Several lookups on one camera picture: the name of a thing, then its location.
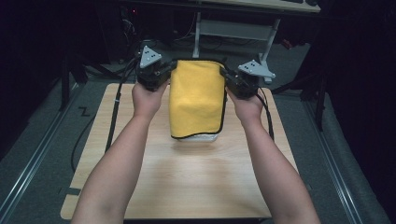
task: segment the wooden board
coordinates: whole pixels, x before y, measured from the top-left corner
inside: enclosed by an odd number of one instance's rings
[[[118,84],[110,84],[92,125],[70,185],[82,189],[104,155]],[[122,86],[115,137],[133,114],[132,84]],[[148,134],[142,171],[125,218],[232,218],[271,216],[253,174],[247,141],[233,102],[226,105],[224,126],[213,143],[180,142],[170,136],[169,88]],[[272,94],[265,90],[276,144],[296,168]],[[262,113],[267,127],[267,117]],[[78,196],[67,195],[61,211],[71,219]]]
[[[219,3],[226,5],[238,5],[244,7],[262,7],[270,9],[280,9],[288,11],[299,11],[299,12],[314,12],[319,13],[320,7],[309,6],[305,1],[303,3],[292,3],[281,0],[201,0],[202,2],[208,3]]]

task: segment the yellow cloth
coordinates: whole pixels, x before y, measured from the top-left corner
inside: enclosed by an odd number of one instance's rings
[[[221,66],[211,61],[177,61],[169,93],[172,137],[221,132],[226,99]]]

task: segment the white bracket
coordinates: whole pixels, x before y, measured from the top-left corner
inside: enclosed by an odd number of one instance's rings
[[[267,66],[262,66],[256,61],[252,60],[251,62],[244,63],[238,66],[239,71],[242,71],[246,74],[256,76],[256,77],[269,77],[275,78],[275,74],[268,70]]]
[[[158,62],[163,56],[149,47],[143,48],[142,58],[140,59],[140,67],[145,68],[153,63]]]

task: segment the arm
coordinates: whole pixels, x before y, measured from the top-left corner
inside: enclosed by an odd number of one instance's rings
[[[72,223],[122,223],[142,167],[149,124],[160,108],[166,85],[155,92],[134,85],[134,115],[92,170]]]
[[[303,180],[262,127],[262,103],[257,97],[239,100],[228,93],[245,130],[253,170],[274,222],[320,223]]]

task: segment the hand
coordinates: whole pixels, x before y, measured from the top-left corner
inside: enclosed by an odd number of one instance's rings
[[[226,91],[235,104],[235,114],[241,120],[242,125],[262,121],[262,102],[257,96],[242,100],[238,99],[228,88],[226,88]]]
[[[165,81],[156,91],[148,91],[142,84],[136,83],[132,89],[134,117],[154,118],[155,113],[160,109],[161,99],[168,83],[168,81]]]

